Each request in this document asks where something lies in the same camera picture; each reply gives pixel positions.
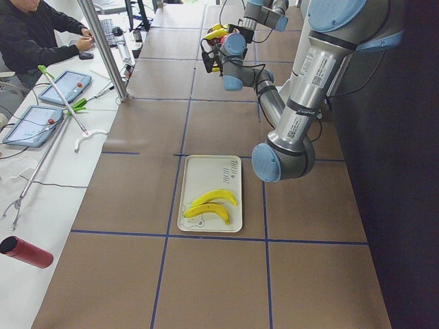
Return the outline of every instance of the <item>tablet screen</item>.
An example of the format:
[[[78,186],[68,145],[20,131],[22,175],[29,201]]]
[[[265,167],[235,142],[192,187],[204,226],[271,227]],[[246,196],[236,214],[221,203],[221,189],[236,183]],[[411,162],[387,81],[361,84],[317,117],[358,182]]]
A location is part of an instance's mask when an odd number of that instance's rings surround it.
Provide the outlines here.
[[[10,141],[23,141],[25,143],[35,143],[41,138],[41,132],[49,129],[47,121],[53,118],[56,109],[52,108],[32,108],[27,115],[19,121],[19,126],[9,135]]]
[[[61,93],[66,97],[68,94],[72,92],[73,89],[77,88],[78,82],[81,82],[84,79],[83,75],[78,75],[73,72],[66,72],[64,75],[60,77],[56,81],[56,86],[61,91]],[[44,96],[49,99],[58,99],[61,98],[58,96],[56,90],[51,87],[44,93]]]

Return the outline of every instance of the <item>keyboard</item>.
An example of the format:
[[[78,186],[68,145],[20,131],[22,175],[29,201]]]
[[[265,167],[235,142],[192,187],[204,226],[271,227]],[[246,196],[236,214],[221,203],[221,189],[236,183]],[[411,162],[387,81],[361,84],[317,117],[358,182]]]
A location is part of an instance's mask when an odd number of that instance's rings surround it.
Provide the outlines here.
[[[108,45],[110,47],[117,47],[115,37],[112,34],[112,29],[114,27],[112,19],[100,19],[99,22],[101,23]]]

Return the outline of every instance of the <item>reacher grabber tool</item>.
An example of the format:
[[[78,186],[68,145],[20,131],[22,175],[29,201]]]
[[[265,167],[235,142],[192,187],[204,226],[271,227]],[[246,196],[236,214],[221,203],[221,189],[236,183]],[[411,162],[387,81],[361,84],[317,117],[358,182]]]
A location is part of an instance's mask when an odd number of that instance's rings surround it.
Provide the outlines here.
[[[108,134],[108,132],[106,130],[102,130],[102,129],[97,129],[97,130],[87,130],[84,125],[82,124],[82,122],[78,119],[78,116],[76,115],[75,111],[73,110],[73,108],[70,106],[69,102],[65,99],[64,95],[61,93],[61,90],[56,86],[54,80],[53,80],[53,76],[47,72],[47,69],[44,65],[38,65],[38,69],[41,71],[41,73],[49,80],[49,83],[51,84],[51,86],[55,89],[56,93],[60,96],[62,102],[64,103],[64,105],[67,107],[67,110],[69,111],[69,113],[71,114],[71,116],[75,119],[76,123],[80,126],[81,130],[82,130],[82,137],[77,139],[75,142],[75,153],[78,153],[80,150],[80,143],[90,137],[92,137],[93,135],[96,134]]]
[[[47,156],[49,155],[49,152],[51,150],[51,148],[53,147],[53,145],[55,144],[55,142],[58,139],[59,134],[61,133],[61,131],[63,131],[64,126],[66,125],[67,120],[63,119],[60,126],[56,129],[55,131],[55,135],[52,138],[49,146],[47,147],[47,149],[45,150],[43,157],[40,159],[40,162],[36,165],[34,172],[32,173],[32,176],[30,177],[30,179],[27,181],[27,184],[25,186],[25,188],[23,189],[23,191],[20,193],[20,196],[18,199],[14,200],[4,211],[2,219],[6,218],[6,213],[8,212],[9,208],[11,208],[12,206],[14,206],[14,208],[16,209],[16,216],[15,216],[15,220],[12,223],[12,225],[8,228],[9,232],[13,232],[16,229],[16,225],[19,222],[19,217],[20,217],[20,207],[21,207],[21,202],[23,201],[23,199],[25,198],[25,196],[27,195],[27,192],[30,188],[30,186],[32,185],[32,183],[35,180],[35,176],[37,175],[37,173],[40,171],[44,161],[46,160]]]

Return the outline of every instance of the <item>computer mouse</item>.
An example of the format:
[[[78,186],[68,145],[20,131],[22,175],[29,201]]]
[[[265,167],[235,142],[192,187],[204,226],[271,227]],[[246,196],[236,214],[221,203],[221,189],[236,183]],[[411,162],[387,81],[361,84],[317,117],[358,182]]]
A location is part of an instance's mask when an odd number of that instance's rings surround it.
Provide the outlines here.
[[[92,53],[87,53],[83,51],[80,53],[80,60],[91,60],[93,57],[95,57]]]

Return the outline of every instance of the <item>black jacket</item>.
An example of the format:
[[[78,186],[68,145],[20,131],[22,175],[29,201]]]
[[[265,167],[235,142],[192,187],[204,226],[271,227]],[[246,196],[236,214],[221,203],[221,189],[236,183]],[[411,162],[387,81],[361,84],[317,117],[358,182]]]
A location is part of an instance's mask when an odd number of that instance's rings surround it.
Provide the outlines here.
[[[83,27],[83,24],[54,10],[43,0],[35,12],[27,14],[10,0],[0,0],[0,52],[6,66],[17,73],[79,54],[75,45],[58,47],[54,29],[82,34]]]

